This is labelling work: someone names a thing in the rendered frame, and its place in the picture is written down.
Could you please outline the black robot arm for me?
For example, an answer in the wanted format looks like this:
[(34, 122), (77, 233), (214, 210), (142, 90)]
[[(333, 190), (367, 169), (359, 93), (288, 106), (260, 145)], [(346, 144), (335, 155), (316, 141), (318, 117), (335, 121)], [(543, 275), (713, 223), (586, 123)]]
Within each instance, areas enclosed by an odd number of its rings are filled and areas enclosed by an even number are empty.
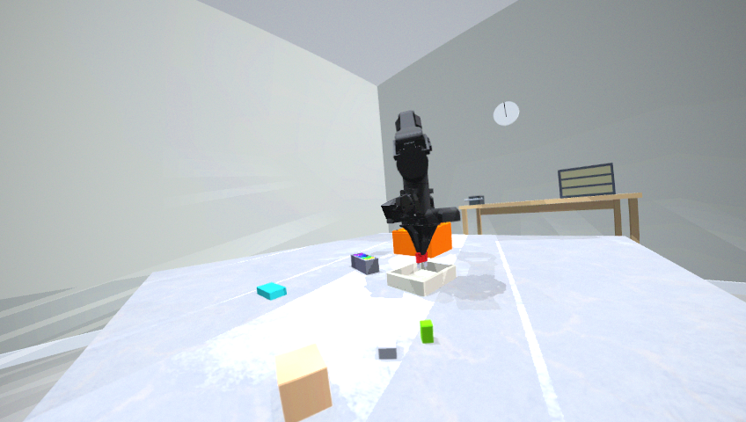
[[(421, 117), (414, 111), (398, 114), (393, 141), (393, 157), (403, 177), (404, 186), (428, 184), (428, 154), (432, 146), (426, 134), (422, 134)], [(421, 205), (413, 188), (409, 194), (400, 190), (400, 196), (381, 205), (386, 219), (397, 220), (406, 213), (420, 212)]]

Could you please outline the red fuse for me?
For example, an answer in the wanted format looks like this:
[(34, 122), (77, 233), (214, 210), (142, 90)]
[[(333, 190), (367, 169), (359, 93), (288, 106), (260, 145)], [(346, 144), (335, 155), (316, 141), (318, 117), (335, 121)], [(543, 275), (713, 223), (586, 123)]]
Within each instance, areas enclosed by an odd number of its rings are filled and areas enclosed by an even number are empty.
[(415, 253), (415, 261), (417, 263), (417, 269), (421, 268), (420, 263), (424, 262), (424, 266), (428, 266), (428, 252), (425, 255), (421, 255), (420, 252)]

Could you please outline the small green block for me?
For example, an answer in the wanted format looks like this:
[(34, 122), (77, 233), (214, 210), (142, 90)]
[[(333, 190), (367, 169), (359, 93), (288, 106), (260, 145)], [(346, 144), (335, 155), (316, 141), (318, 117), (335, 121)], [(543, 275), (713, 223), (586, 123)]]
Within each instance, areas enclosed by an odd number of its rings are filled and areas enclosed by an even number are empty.
[(421, 328), (421, 342), (423, 343), (434, 343), (434, 327), (430, 321), (431, 319), (427, 321), (420, 321), (420, 328)]

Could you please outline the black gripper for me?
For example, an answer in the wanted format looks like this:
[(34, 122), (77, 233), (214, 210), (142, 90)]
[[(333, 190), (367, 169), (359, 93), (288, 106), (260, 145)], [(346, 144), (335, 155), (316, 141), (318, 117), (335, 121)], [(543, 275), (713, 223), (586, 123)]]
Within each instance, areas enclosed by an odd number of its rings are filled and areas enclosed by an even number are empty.
[[(409, 189), (413, 188), (417, 194), (421, 205), (420, 212), (410, 211), (397, 220), (386, 219), (387, 223), (402, 222), (402, 227), (405, 229), (411, 237), (416, 252), (420, 252), (421, 255), (425, 255), (432, 240), (432, 237), (441, 223), (446, 222), (459, 222), (460, 213), (457, 207), (442, 207), (435, 208), (430, 207), (429, 194), (433, 193), (433, 188), (429, 188), (428, 184), (413, 184), (404, 186), (406, 194), (409, 194)], [(421, 215), (423, 214), (423, 215)]]

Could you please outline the white shallow tray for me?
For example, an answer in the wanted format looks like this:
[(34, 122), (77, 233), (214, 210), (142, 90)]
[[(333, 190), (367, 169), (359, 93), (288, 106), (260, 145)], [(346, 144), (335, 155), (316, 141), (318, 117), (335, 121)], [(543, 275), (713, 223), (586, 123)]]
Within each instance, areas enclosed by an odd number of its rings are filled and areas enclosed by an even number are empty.
[(424, 262), (420, 263), (419, 269), (417, 269), (417, 263), (413, 262), (387, 272), (387, 286), (426, 297), (457, 277), (456, 265), (427, 262), (426, 267)]

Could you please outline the cyan flat block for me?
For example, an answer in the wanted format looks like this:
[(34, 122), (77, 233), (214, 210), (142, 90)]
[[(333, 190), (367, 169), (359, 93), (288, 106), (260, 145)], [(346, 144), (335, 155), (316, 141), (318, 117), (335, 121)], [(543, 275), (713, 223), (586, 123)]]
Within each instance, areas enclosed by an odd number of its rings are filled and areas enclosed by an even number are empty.
[(274, 284), (274, 283), (267, 283), (263, 286), (258, 286), (257, 288), (257, 294), (262, 295), (263, 297), (274, 300), (278, 297), (283, 297), (287, 294), (287, 288)]

